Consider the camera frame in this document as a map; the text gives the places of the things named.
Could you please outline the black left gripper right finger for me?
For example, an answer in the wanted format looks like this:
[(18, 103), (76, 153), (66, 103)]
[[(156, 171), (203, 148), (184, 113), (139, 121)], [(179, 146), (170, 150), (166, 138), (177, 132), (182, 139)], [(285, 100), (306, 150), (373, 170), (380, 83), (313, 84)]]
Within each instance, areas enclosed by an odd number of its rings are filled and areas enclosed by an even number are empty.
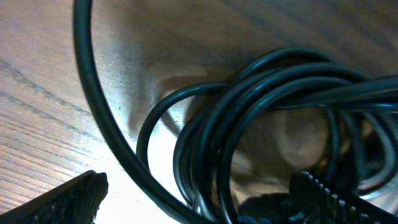
[(251, 197), (238, 222), (253, 224), (397, 224), (397, 216), (341, 189), (330, 189), (309, 172), (292, 176), (287, 193)]

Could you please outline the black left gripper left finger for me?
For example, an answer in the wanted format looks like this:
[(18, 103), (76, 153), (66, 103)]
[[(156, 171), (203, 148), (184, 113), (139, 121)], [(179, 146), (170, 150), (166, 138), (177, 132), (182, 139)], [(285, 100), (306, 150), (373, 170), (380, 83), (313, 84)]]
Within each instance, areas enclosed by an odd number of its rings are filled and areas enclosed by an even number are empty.
[(1, 215), (7, 224), (94, 224), (108, 193), (107, 175), (89, 170)]

